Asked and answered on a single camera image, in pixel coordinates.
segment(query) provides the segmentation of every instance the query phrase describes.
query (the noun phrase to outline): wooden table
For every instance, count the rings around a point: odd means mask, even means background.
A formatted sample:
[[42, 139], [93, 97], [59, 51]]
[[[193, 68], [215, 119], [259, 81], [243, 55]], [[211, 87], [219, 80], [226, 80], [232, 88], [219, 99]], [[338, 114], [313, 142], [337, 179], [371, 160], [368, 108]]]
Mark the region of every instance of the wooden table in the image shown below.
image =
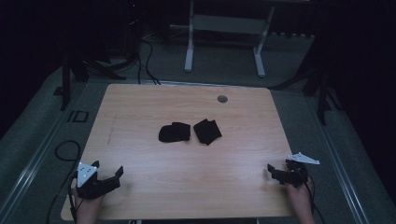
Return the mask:
[[[222, 133], [209, 146], [192, 128], [203, 119], [214, 119]], [[191, 125], [190, 141], [158, 140], [174, 121]], [[281, 217], [293, 213], [266, 165], [283, 169], [288, 154], [267, 89], [112, 84], [81, 161], [99, 161], [99, 179], [124, 167], [101, 219]], [[62, 218], [71, 219], [67, 202]]]

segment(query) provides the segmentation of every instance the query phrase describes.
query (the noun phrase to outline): hand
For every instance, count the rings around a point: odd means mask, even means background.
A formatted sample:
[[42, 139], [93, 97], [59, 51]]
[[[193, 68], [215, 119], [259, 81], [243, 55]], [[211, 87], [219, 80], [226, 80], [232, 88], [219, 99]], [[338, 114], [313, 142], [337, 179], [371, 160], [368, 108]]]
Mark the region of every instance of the hand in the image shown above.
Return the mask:
[[86, 200], [78, 197], [76, 189], [74, 189], [75, 207], [77, 209], [77, 224], [94, 224], [99, 216], [102, 201], [105, 195], [99, 198]]
[[[304, 184], [295, 188], [291, 184], [285, 184], [289, 195], [289, 200], [294, 212], [301, 224], [315, 224], [315, 220], [311, 212], [311, 198], [308, 189]], [[311, 179], [307, 185], [311, 188]]]

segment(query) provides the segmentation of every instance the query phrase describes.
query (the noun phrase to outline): small round metal disc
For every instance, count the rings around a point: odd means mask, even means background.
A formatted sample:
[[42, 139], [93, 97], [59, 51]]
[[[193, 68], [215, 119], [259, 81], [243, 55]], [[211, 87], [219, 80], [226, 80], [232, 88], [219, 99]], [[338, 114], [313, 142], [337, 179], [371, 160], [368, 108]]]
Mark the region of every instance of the small round metal disc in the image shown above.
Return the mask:
[[220, 103], [226, 103], [226, 102], [228, 101], [228, 98], [227, 98], [227, 96], [225, 96], [225, 95], [220, 95], [220, 96], [218, 97], [218, 101], [219, 101]]

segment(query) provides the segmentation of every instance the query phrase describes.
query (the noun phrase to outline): table leg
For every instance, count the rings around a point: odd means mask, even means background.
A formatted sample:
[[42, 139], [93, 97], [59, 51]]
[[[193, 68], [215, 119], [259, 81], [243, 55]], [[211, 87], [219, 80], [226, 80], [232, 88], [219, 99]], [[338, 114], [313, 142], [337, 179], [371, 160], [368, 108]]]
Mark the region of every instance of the table leg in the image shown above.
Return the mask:
[[192, 57], [194, 54], [193, 32], [194, 32], [194, 1], [190, 0], [190, 25], [189, 25], [189, 45], [187, 46], [186, 63], [184, 71], [190, 72], [192, 70]]
[[265, 37], [267, 37], [268, 28], [270, 27], [274, 11], [275, 7], [271, 7], [268, 13], [267, 21], [262, 28], [262, 37], [260, 39], [260, 44], [257, 47], [253, 48], [254, 61], [256, 62], [257, 75], [259, 77], [265, 76], [264, 66], [262, 65], [262, 46], [264, 45]]

